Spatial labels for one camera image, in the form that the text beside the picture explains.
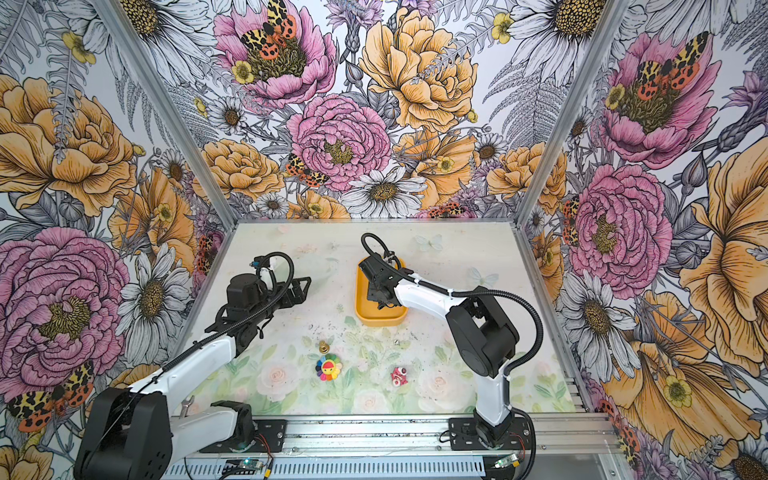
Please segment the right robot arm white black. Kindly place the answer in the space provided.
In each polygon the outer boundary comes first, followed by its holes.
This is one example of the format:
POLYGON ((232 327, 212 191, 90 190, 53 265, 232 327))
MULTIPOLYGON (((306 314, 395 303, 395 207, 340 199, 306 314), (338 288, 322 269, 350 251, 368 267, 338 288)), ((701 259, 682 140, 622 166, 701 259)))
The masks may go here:
POLYGON ((520 334, 497 299, 517 303, 536 319, 531 305, 515 294, 481 286, 471 291, 438 286, 406 269, 395 269, 377 254, 363 259, 359 270, 368 280, 367 298, 380 309, 402 306, 446 322, 461 359, 476 379, 476 419, 490 429, 508 426, 512 408, 506 376, 520 334))

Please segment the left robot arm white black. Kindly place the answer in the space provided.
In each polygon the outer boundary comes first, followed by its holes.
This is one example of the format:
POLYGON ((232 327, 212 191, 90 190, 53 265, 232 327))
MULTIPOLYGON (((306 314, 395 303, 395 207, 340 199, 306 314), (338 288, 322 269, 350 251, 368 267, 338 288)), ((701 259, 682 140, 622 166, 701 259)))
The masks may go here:
POLYGON ((276 311, 302 304, 308 277, 268 286, 239 274, 227 302, 194 343, 165 366, 130 386, 110 387, 93 401, 73 467, 77 479, 159 479, 169 466, 209 446, 249 448, 256 440, 251 407, 218 401, 188 416, 176 409, 212 373, 262 337, 276 311))

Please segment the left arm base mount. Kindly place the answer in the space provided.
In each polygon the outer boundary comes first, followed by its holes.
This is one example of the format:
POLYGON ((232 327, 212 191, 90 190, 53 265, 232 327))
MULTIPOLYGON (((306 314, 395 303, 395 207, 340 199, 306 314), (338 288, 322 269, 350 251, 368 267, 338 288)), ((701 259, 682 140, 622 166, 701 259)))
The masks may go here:
POLYGON ((206 454, 280 453, 286 439, 288 422, 283 419, 254 419, 250 427, 238 427, 228 439, 200 450, 206 454))

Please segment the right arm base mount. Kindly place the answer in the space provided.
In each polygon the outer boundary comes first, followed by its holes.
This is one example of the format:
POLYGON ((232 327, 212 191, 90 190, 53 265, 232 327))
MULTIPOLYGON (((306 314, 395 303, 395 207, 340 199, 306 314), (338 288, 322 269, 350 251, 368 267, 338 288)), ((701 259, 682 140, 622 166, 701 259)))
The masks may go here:
POLYGON ((448 441, 453 451, 528 451, 534 433, 532 421, 515 413, 496 426, 477 415, 448 419, 448 441))

